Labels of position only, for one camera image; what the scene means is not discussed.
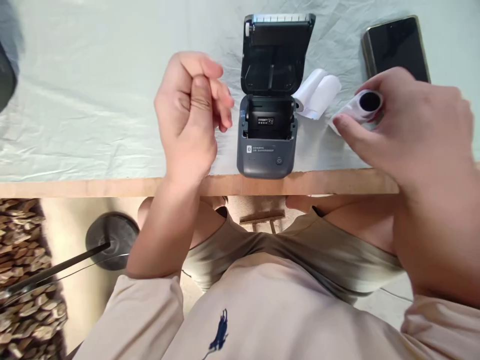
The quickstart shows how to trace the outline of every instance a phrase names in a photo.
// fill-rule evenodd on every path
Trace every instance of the wrist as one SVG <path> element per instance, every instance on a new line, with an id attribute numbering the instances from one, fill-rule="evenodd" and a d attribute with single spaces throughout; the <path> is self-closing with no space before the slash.
<path id="1" fill-rule="evenodd" d="M 445 166 L 441 173 L 430 172 L 410 182 L 399 182 L 398 186 L 404 196 L 414 201 L 426 198 L 445 201 L 447 197 L 462 194 L 474 196 L 480 193 L 480 171 L 475 164 Z"/>
<path id="2" fill-rule="evenodd" d="M 162 184 L 169 187 L 173 191 L 183 193 L 197 192 L 200 189 L 203 179 L 187 176 L 175 176 L 167 171 L 162 180 Z"/>

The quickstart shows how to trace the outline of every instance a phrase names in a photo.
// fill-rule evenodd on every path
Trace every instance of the blue embroidered logo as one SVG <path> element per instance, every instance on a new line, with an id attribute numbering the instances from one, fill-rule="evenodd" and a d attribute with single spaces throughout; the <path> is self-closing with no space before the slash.
<path id="1" fill-rule="evenodd" d="M 208 347 L 208 352 L 206 353 L 205 357 L 202 360 L 205 360 L 208 355 L 211 353 L 216 352 L 217 350 L 221 350 L 224 347 L 225 339 L 227 338 L 227 322 L 228 322 L 228 314 L 227 309 L 224 309 L 220 316 L 220 322 L 218 323 L 218 330 L 216 331 L 215 340 L 210 343 Z"/>

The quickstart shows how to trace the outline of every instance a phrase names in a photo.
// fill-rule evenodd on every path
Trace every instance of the phone screen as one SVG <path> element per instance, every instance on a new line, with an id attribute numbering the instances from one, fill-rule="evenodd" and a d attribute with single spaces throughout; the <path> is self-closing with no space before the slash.
<path id="1" fill-rule="evenodd" d="M 376 73 L 397 66 L 407 69 L 415 79 L 430 82 L 422 41 L 414 17 L 389 22 L 368 30 Z"/>

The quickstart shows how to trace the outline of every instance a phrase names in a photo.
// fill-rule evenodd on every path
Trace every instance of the beige t-shirt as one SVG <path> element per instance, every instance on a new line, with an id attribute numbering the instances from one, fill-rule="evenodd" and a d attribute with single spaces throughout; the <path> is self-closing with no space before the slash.
<path id="1" fill-rule="evenodd" d="M 237 260 L 185 319 L 182 302 L 177 276 L 120 276 L 75 359 L 480 359 L 478 309 L 416 296 L 398 332 L 266 253 Z"/>

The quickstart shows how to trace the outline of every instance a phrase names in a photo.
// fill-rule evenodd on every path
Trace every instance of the hand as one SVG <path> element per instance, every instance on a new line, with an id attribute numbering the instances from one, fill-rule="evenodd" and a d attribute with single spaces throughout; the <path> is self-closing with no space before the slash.
<path id="1" fill-rule="evenodd" d="M 456 87 L 416 81 L 405 69 L 384 71 L 358 89 L 384 96 L 384 116 L 368 131 L 346 114 L 333 123 L 360 158 L 401 187 L 435 184 L 474 168 L 473 115 Z"/>
<path id="2" fill-rule="evenodd" d="M 174 183 L 199 185 L 217 155 L 215 128 L 232 126 L 234 100 L 222 74 L 201 52 L 178 52 L 168 63 L 154 105 L 166 177 Z"/>

